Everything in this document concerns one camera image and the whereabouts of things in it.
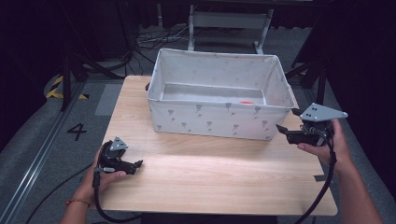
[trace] black cable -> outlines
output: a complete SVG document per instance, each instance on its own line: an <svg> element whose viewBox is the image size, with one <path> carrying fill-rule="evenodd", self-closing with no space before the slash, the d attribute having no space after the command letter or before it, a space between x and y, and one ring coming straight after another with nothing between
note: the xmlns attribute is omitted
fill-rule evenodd
<svg viewBox="0 0 396 224"><path fill-rule="evenodd" d="M48 197L55 192L55 190L57 190L58 188L60 188L62 185L64 185L67 181L71 180L73 177L75 177L76 175L81 174L82 172L84 172L85 170L87 170L88 168L90 168L92 166L92 163L87 165L86 167L82 168L80 171L78 171L77 173L71 175L70 177L68 177L66 180L64 180L62 183L60 183L58 186L55 187L55 189L53 189L50 193L48 193L43 200L41 200L41 202L35 207L35 209L33 210L33 212L30 214L30 216L28 217L27 221L25 222L26 224L28 224L30 222L30 220L32 219L32 217L35 215L35 212L38 210L38 208L41 206L41 204L43 204L44 201L46 201L48 199Z"/></svg>
<svg viewBox="0 0 396 224"><path fill-rule="evenodd" d="M150 41L153 39L160 39L160 38L165 38L165 36L162 36L164 33L164 31L157 31L157 32L151 32L151 33L142 33L140 35L148 35L148 37L137 37L137 39L142 39L141 41L146 42L146 41Z"/></svg>
<svg viewBox="0 0 396 224"><path fill-rule="evenodd" d="M137 60L137 63L139 64L139 68L141 70L140 76L143 76L143 73L145 72L145 70L143 69L142 65L140 64L140 61L134 56L134 58Z"/></svg>
<svg viewBox="0 0 396 224"><path fill-rule="evenodd" d="M98 211L99 215L101 215L101 217L103 217L104 219L106 219L107 221L111 221L114 223L124 223L124 222L129 222L129 221L133 221L136 219L141 218L142 216L135 216L135 217L129 217L129 218L125 218L125 219L116 219L114 217L110 217L108 216L102 209L102 206L100 205L99 202L99 187L100 187L100 172L101 172L101 168L100 168L100 160L101 160L101 155L102 155L102 151L103 148L108 147L108 144L111 144L110 142L106 142L104 145L102 145L100 152L99 152L99 158L96 162L96 167L95 169L93 169L93 181L92 181L92 187L93 187L93 195L94 195L94 199L95 199L95 205L96 205L96 210Z"/></svg>
<svg viewBox="0 0 396 224"><path fill-rule="evenodd" d="M145 59L147 59L149 62L151 62L151 63L154 63L155 64L155 62L154 61L152 61L150 58L148 58L148 57L146 57L144 54L142 54L142 52L140 52L140 50L137 50L136 51L138 54L140 54L143 58L145 58Z"/></svg>
<svg viewBox="0 0 396 224"><path fill-rule="evenodd" d="M138 37L137 39L141 39L140 42L135 43L135 49L136 46L138 49L136 50L153 50L153 49L160 49L162 48L164 45L169 44L169 43L174 43L180 39L182 39L182 36L184 36L187 32L188 32L188 26L184 27L183 29L174 31L173 33L171 33L171 30L168 30L167 35L161 36L163 34L163 32L161 32L159 35L152 37L152 35L150 36L150 38L143 38L141 39L141 37ZM148 42L152 42L150 47L143 47L143 46L139 46L140 44L145 44Z"/></svg>
<svg viewBox="0 0 396 224"><path fill-rule="evenodd" d="M95 63L93 61L88 60L87 58L85 58L82 55L76 54L74 53L75 57L77 57L79 60L82 60L84 63L86 63L87 65L89 65L90 67L100 71L102 74L106 75L107 77L113 78L113 79L124 79L125 77L120 77L108 70L106 70L102 65L100 65L99 63Z"/></svg>
<svg viewBox="0 0 396 224"><path fill-rule="evenodd" d="M318 197L314 200L314 202L311 204L311 206L308 208L308 210L306 210L306 212L295 222L296 224L302 223L312 213L312 211L314 211L314 209L319 204L320 200L323 198L324 194L326 193L327 189L329 188L330 184L332 183L332 174L334 173L334 166L335 166L335 163L337 162L337 158L336 158L336 155L334 152L333 145L329 141L329 139L327 139L327 137L323 133L321 133L317 130L314 130L314 133L319 135L321 138L323 138L324 141L326 142L327 146L330 149L329 171L327 173L326 182L324 183L322 189L320 190Z"/></svg>
<svg viewBox="0 0 396 224"><path fill-rule="evenodd" d="M119 68L122 68L123 66L126 66L127 63L129 63L132 60L132 53L128 51L122 58L120 59L119 64L115 64L109 67L104 67L108 71L113 71ZM99 70L92 68L92 67L84 67L87 72L92 72L92 73L100 73Z"/></svg>
<svg viewBox="0 0 396 224"><path fill-rule="evenodd" d="M70 24L70 26L72 27L72 29L73 29L73 31L74 31L76 37L78 38L78 41L79 41L80 45L81 45L82 48L84 49L84 51L85 51L85 53L87 54L88 58L90 58L92 61L94 61L94 59L92 58L92 56L90 55L90 53L89 53L89 52L87 51L87 49L85 48L84 43L82 42L82 39L81 39L81 37L79 36L79 34L78 34L78 32L77 32L77 30L76 30L76 28L75 28L73 22L71 21L70 17L68 16L67 11L66 11L66 9L64 8L64 5L63 5L62 1L61 1L61 0L58 0L58 2L59 2L59 5L60 5L60 7L61 7L61 9L62 9L62 11L63 11L63 13L64 13L64 15L65 15L66 18L67 18L67 21L69 22L69 24ZM127 40L125 40L125 41L126 41L126 45L127 45L128 50L130 50L130 47L128 46L128 41L127 41ZM113 65L113 66L105 67L105 69L108 70L108 71L112 71L112 70L116 70L116 69L122 68L126 63L128 63L129 61L131 61L132 57L129 56L129 57L126 58L126 59L127 59L127 60L121 60L121 63L120 63L120 64L116 64L116 65ZM98 72L98 73L101 73L101 71L98 70L97 68L86 68L86 67L84 67L84 68L85 68L85 70L87 70L88 72Z"/></svg>
<svg viewBox="0 0 396 224"><path fill-rule="evenodd" d="M103 209L99 203L99 186L94 187L94 195L95 195L96 209L98 210L98 213L101 215L101 217L103 217L107 221L111 221L114 223L124 223L124 222L134 221L134 220L137 220L142 217L141 215L138 215L135 217L129 217L129 218L125 218L125 219L116 219L114 217L110 217L103 211Z"/></svg>
<svg viewBox="0 0 396 224"><path fill-rule="evenodd" d="M128 64L129 68L131 69L131 71L134 73L134 75L136 76L136 73L134 72L134 69L132 69L131 65Z"/></svg>

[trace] cable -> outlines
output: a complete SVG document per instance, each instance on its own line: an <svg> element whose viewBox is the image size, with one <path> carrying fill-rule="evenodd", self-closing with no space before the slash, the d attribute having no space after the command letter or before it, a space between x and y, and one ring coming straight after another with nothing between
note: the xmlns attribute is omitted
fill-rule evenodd
<svg viewBox="0 0 396 224"><path fill-rule="evenodd" d="M140 68L140 70L142 71L141 73L140 73L140 76L143 76L143 73L145 72L145 70L143 69L143 67L142 67L142 65L140 64L140 61L134 56L134 58L137 60L137 63L139 64L139 68Z"/></svg>
<svg viewBox="0 0 396 224"><path fill-rule="evenodd" d="M146 57L144 54L142 54L142 52L140 52L140 50L137 50L136 51L138 54L140 54L143 58L145 58L145 59L147 59L149 62L151 62L151 63L154 63L155 64L155 62L154 61L152 61L150 58L148 58L148 57Z"/></svg>
<svg viewBox="0 0 396 224"><path fill-rule="evenodd" d="M137 42L137 44L143 44L143 43L148 43L148 42L152 42L152 41L157 41L157 40L169 40L169 39L184 39L184 40L188 40L185 39L183 37L177 37L178 35L180 35L184 30L188 29L189 26L184 27L183 29L181 29L180 31L177 32L177 34L173 35L173 36L163 36L163 37L159 37L159 38L151 38L151 39L147 39L147 40L142 40L140 42Z"/></svg>
<svg viewBox="0 0 396 224"><path fill-rule="evenodd" d="M132 55L132 53L130 51L128 51L128 52L126 52L126 54L124 56L122 56L122 58L120 59L120 63L119 64L115 64L115 65L112 65L112 66L109 66L109 67L104 67L104 68L106 70L108 70L108 71L113 71L113 70L122 68L123 66L126 66L126 64L128 62L130 62L132 60L132 56L131 55ZM85 68L85 70L87 72L92 72L92 73L100 73L101 72L101 71L99 71L99 70L97 70L95 68L92 68L92 67L84 67L84 68Z"/></svg>
<svg viewBox="0 0 396 224"><path fill-rule="evenodd" d="M326 142L327 146L330 149L330 162L329 162L329 172L327 173L327 178L326 182L324 183L322 189L320 190L318 197L314 200L314 202L311 204L311 206L308 208L308 210L295 222L296 224L302 223L311 213L314 211L314 209L317 207L319 204L320 200L323 198L324 194L326 193L327 189L329 188L330 184L332 183L332 174L334 173L334 166L335 163L337 162L337 158L334 152L334 148L332 143L327 139L327 137L321 133L318 130L312 130L313 133L319 135L321 138L324 139Z"/></svg>
<svg viewBox="0 0 396 224"><path fill-rule="evenodd" d="M61 0L58 0L58 3L59 3L59 5L60 5L60 7L61 7L61 9L62 9L63 14L66 16L68 23L70 24L71 28L73 29L73 32L75 33L75 35L76 35L76 37L77 37L77 39L78 39L79 44L80 44L80 45L82 46L82 48L84 49L84 51L85 51L85 53L87 54L88 58L90 58L92 61L94 61L94 59L92 58L91 54L90 54L90 53L88 52L88 50L85 48L84 43L83 43L81 37L79 36L79 34L78 34L77 30L76 30L76 27L74 26L72 20L70 19L69 15L67 14L66 9L64 8L64 4L62 3ZM130 57L130 56L127 57L128 54L130 54L129 51L128 51L128 52L126 53L126 55L123 57L123 60L121 60L121 63L120 63L120 64L116 64L116 65L113 65L113 66L105 67L105 69L108 70L108 71L112 71L112 70L116 70L116 69L122 68L123 66L125 66L126 63L128 63L128 62L131 61L131 59L132 59L132 57ZM87 67L84 67L84 68L85 68L85 70L88 71L88 72L99 72L99 73L101 73L101 71L98 70L97 68L87 68Z"/></svg>
<svg viewBox="0 0 396 224"><path fill-rule="evenodd" d="M93 195L94 195L94 198L95 198L96 209L98 210L98 213L104 219L106 219L107 221L115 222L115 223L124 223L124 222L129 222L129 221L133 221L133 220L139 219L139 218L141 218L141 215L135 216L135 217L129 217L129 218L125 218L125 219L116 219L114 217L110 217L103 211L102 206L100 205L100 201L99 201L99 186L100 186L100 172L101 172L101 168L100 168L99 161L101 160L100 157L102 155L103 148L109 147L110 144L111 144L111 142L106 142L106 143L104 143L102 145L102 147L100 149L100 153L99 153L99 158L98 158L97 163L96 163L96 167L93 169L92 187L93 187Z"/></svg>
<svg viewBox="0 0 396 224"><path fill-rule="evenodd" d="M84 172L85 170L87 170L88 168L90 168L92 166L92 163L87 165L86 167L82 168L80 171L78 171L77 173L71 175L70 177L68 177L66 180L64 180L62 183L60 183L58 186L55 187L55 189L53 189L50 193L48 193L43 200L41 200L41 202L35 207L35 209L33 210L33 212L30 214L30 216L28 217L28 219L26 220L25 224L28 224L30 222L30 220L32 219L32 217L35 215L35 212L38 210L38 208L41 206L41 204L43 204L44 201L46 201L48 199L48 197L55 192L55 190L57 190L58 188L60 188L62 185L64 185L67 181L71 180L73 177L75 177L76 175L81 174L82 172Z"/></svg>
<svg viewBox="0 0 396 224"><path fill-rule="evenodd" d="M134 72L134 69L132 69L131 65L128 64L129 68L131 69L131 71L134 73L134 75L136 76L136 73Z"/></svg>

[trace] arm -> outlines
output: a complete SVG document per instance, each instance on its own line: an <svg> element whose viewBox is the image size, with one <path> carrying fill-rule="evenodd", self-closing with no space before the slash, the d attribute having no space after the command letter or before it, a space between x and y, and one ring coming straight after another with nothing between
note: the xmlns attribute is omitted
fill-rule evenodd
<svg viewBox="0 0 396 224"><path fill-rule="evenodd" d="M332 120L332 126L334 127L333 146L337 156L334 171L338 177L342 222L382 223L361 175L350 158L347 140L338 119ZM330 154L327 147L299 144L297 148L317 155L322 161L329 164Z"/></svg>
<svg viewBox="0 0 396 224"><path fill-rule="evenodd" d="M87 174L85 174L85 177L81 182L81 185L75 191L73 195L73 199L84 200L90 202L90 204L94 204L93 187L92 187L93 169L96 166L99 153L100 153L100 149L96 153L94 162L92 166L88 169ZM99 192L102 192L107 187L108 184L110 184L113 181L116 181L117 179L122 178L126 174L123 171L119 171L112 174L101 173L100 175L101 175L101 185L99 188ZM60 223L85 224L87 221L88 207L89 205L85 202L70 203L69 205L67 205L66 210L64 211L64 216L62 217Z"/></svg>

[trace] black wall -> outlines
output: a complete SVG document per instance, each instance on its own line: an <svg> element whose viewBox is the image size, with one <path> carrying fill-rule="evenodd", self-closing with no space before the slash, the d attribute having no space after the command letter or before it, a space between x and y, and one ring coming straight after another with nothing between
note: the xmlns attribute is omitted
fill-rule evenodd
<svg viewBox="0 0 396 224"><path fill-rule="evenodd" d="M56 34L30 1L0 3L0 151L46 102L44 87L60 66Z"/></svg>
<svg viewBox="0 0 396 224"><path fill-rule="evenodd" d="M342 8L324 14L297 61L306 63L326 55L337 101L349 114L353 133L395 197L395 4L349 0L342 1Z"/></svg>

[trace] floor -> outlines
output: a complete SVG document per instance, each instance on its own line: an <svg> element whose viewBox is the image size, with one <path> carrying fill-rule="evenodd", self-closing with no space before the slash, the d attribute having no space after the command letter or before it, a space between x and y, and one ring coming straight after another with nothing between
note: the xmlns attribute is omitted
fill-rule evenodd
<svg viewBox="0 0 396 224"><path fill-rule="evenodd" d="M270 29L263 47L264 53L277 55L284 71L288 72L309 32L310 29ZM141 29L140 33L146 33L137 39L141 53L145 57L134 51L134 57L129 65L115 70L116 74L120 76L125 76L125 74L128 76L150 76L153 68L152 62L156 59L158 48L187 49L186 38L188 36L185 26L173 28L170 34L163 32L158 27ZM255 53L252 43L256 36L259 36L257 32L249 30L202 29L195 36L195 50ZM114 63L117 62L101 64L110 66ZM47 94L57 77L58 75L54 74L54 78L49 81L43 94ZM311 90L303 90L298 85L299 79L300 77L293 77L289 82L300 108L305 108L315 101L316 86ZM29 216L34 211L29 223L43 223L43 221L56 223L59 221L64 211L64 201L72 196L84 173L76 175L55 191L53 190L68 177L92 162L93 155L106 133L106 127L117 101L121 84L122 80L109 79L101 74L90 74L86 83L73 84L76 100L72 101L67 111L63 113L59 111L62 99L50 97L47 103L26 121L0 154L0 167L4 171L0 175L0 199L2 201L0 211L3 214L0 223L27 223ZM78 99L81 94L88 95L88 99ZM324 104L341 110L329 83L326 86ZM359 142L347 124L347 120L342 120L342 124L351 147L353 160L359 167L362 178L384 222L396 223L396 205L393 197L365 157ZM81 133L79 137L76 133L70 133L69 131L76 126L82 127L82 130L87 132ZM339 206L336 181L335 178L331 184L331 191ZM108 213L117 218L136 215L132 212ZM157 214L156 216L162 216L157 219L163 220L166 215ZM293 223L297 218L277 217L276 222ZM150 223L154 223L153 216L145 217L145 220L151 220ZM148 223L145 220L138 219L131 223ZM312 217L309 217L306 223L311 223L311 221ZM340 215L317 217L316 222L339 223ZM106 221L95 210L90 210L88 223L106 223ZM199 223L213 222L202 219ZM244 219L241 223L255 222Z"/></svg>

